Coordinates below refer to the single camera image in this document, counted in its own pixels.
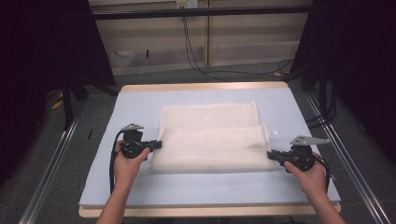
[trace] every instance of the table top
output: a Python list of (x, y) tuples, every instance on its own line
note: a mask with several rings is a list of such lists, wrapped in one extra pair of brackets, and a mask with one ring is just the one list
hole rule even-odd
[[(180, 97), (180, 95), (183, 97), (177, 98), (176, 101), (172, 100), (176, 96)], [(114, 138), (113, 135), (115, 135), (115, 130), (118, 127), (122, 127), (122, 125), (124, 126), (125, 120), (119, 121), (119, 123), (115, 120), (122, 117), (122, 113), (125, 113), (125, 110), (128, 110), (126, 108), (128, 106), (133, 106), (134, 117), (136, 120), (146, 122), (145, 119), (154, 118), (157, 115), (145, 112), (139, 117), (138, 113), (136, 114), (136, 111), (139, 111), (141, 108), (135, 107), (142, 105), (143, 107), (148, 107), (148, 110), (150, 111), (157, 111), (161, 108), (161, 105), (154, 106), (151, 103), (159, 104), (159, 102), (163, 102), (164, 104), (186, 104), (186, 102), (189, 102), (190, 100), (193, 100), (196, 104), (206, 104), (227, 100), (232, 102), (251, 100), (263, 101), (265, 106), (260, 106), (260, 104), (256, 102), (256, 104), (259, 105), (259, 114), (264, 114), (263, 117), (261, 117), (261, 120), (268, 121), (267, 126), (270, 132), (276, 130), (276, 132), (279, 132), (279, 134), (270, 137), (273, 149), (290, 147), (289, 142), (284, 141), (284, 138), (291, 140), (298, 134), (309, 134), (309, 130), (307, 130), (301, 112), (298, 109), (287, 84), (284, 82), (192, 83), (125, 86), (120, 92), (113, 116), (107, 126), (106, 133), (104, 135), (104, 139), (107, 140), (104, 141), (103, 139), (101, 146), (99, 146), (98, 154), (92, 164), (90, 175), (87, 179), (86, 188), (81, 196), (79, 213), (82, 217), (98, 217), (104, 207), (106, 199), (109, 196), (107, 184), (108, 176), (102, 174), (105, 179), (107, 179), (107, 182), (104, 183), (100, 189), (92, 187), (97, 186), (97, 183), (94, 184), (92, 182), (92, 177), (97, 175), (97, 171), (94, 172), (95, 169), (105, 168), (108, 173), (108, 165), (104, 165), (102, 162), (99, 162), (101, 163), (100, 166), (96, 164), (99, 168), (94, 168), (95, 163), (98, 163), (98, 160), (100, 159), (97, 158), (100, 157), (105, 157), (107, 160), (109, 155), (108, 150), (103, 148), (111, 148), (108, 146), (108, 142), (110, 142), (110, 145), (112, 144), (114, 140), (112, 138)], [(272, 120), (276, 118), (276, 116), (272, 116), (276, 115), (276, 113), (286, 113), (285, 115), (288, 119), (284, 120), (284, 118), (282, 118), (282, 120), (279, 120), (278, 122), (272, 122)], [(147, 122), (152, 123), (147, 126), (146, 124), (144, 125), (144, 134), (148, 138), (156, 138), (156, 128), (158, 128), (154, 127), (157, 124), (156, 121), (151, 120)], [(294, 128), (296, 126), (301, 126), (302, 128), (301, 130), (297, 129), (297, 133), (295, 133), (290, 130), (290, 128), (285, 128), (288, 125), (292, 125)], [(189, 174), (167, 176), (154, 175), (149, 171), (149, 160), (150, 158), (147, 163), (143, 164), (141, 168), (142, 174), (139, 173), (141, 176), (135, 181), (136, 183), (134, 184), (133, 191), (128, 199), (127, 209), (125, 210), (126, 217), (243, 217), (315, 214), (312, 206), (306, 201), (304, 194), (299, 190), (296, 179), (287, 175), (281, 167), (279, 167), (278, 170), (267, 172), (265, 174), (194, 174), (192, 178), (192, 175)], [(236, 175), (239, 175), (240, 178), (238, 178), (241, 182), (245, 181), (251, 183), (251, 185), (242, 185), (239, 181), (235, 181), (234, 176)], [(208, 183), (206, 183), (201, 189), (196, 189), (194, 193), (185, 190), (192, 182), (197, 180), (201, 182), (208, 181)], [(158, 188), (156, 185), (159, 183), (165, 185), (165, 188), (169, 189)], [(242, 193), (235, 193), (235, 188), (242, 188), (243, 191), (239, 191)], [(207, 193), (207, 191), (210, 191), (211, 189), (215, 189), (213, 193)], [(221, 192), (224, 191), (224, 195), (221, 196), (221, 192), (217, 192), (216, 189), (219, 189)], [(94, 197), (92, 197), (93, 192), (101, 195), (102, 198), (100, 200), (94, 199)], [(277, 194), (283, 193), (288, 195), (287, 199), (285, 199), (285, 197), (280, 197), (279, 199), (279, 197), (276, 196)], [(201, 197), (192, 198), (196, 197), (193, 196), (193, 194), (201, 195)], [(331, 183), (329, 187), (329, 197), (331, 198), (336, 210), (340, 211), (340, 199), (333, 183)]]

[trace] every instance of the gray carpet floor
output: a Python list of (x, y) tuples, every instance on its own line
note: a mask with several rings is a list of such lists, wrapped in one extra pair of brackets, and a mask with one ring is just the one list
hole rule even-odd
[[(264, 73), (277, 69), (277, 63), (259, 63), (247, 65), (223, 66), (211, 70), (233, 70)], [(116, 77), (120, 90), (127, 84), (151, 83), (191, 83), (219, 81), (274, 81), (280, 80), (273, 74), (246, 75), (229, 72), (208, 73), (203, 75), (192, 69), (157, 72), (150, 74)], [(288, 83), (306, 119), (313, 118), (313, 112), (305, 93), (300, 88), (300, 80)], [(56, 171), (47, 197), (43, 202), (36, 223), (94, 223), (94, 219), (78, 215), (78, 201), (86, 176), (92, 164), (96, 150), (110, 119), (116, 97), (102, 93), (92, 87), (85, 102), (74, 102), (75, 107), (82, 106), (77, 127), (67, 146), (63, 159)], [(337, 114), (332, 126), (339, 133), (352, 159), (363, 177), (384, 207), (390, 222), (396, 222), (396, 165), (389, 161), (378, 148), (376, 141), (360, 129), (359, 120), (342, 101), (337, 98)], [(36, 130), (35, 141), (30, 150), (21, 155), (19, 165), (11, 178), (0, 187), (0, 223), (17, 223), (21, 219), (26, 205), (35, 192), (44, 174), (53, 150), (63, 134), (64, 111), (62, 106), (56, 110), (47, 110)], [(321, 127), (311, 129), (315, 137), (326, 138)], [(327, 159), (335, 176), (334, 184), (341, 196), (341, 215), (348, 223), (375, 223), (365, 201), (361, 198), (343, 163), (331, 145), (319, 146), (320, 153)], [(295, 221), (318, 223), (316, 216), (293, 217)], [(289, 217), (239, 217), (239, 218), (180, 218), (173, 223), (282, 223)], [(125, 223), (153, 223), (144, 218), (125, 218)]]

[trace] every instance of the beige cloth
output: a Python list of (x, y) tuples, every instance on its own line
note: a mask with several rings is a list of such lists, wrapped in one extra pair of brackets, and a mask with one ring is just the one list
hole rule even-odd
[(264, 124), (259, 125), (253, 103), (166, 106), (161, 125), (163, 147), (154, 151), (154, 170), (267, 171), (274, 167), (266, 157), (269, 134)]

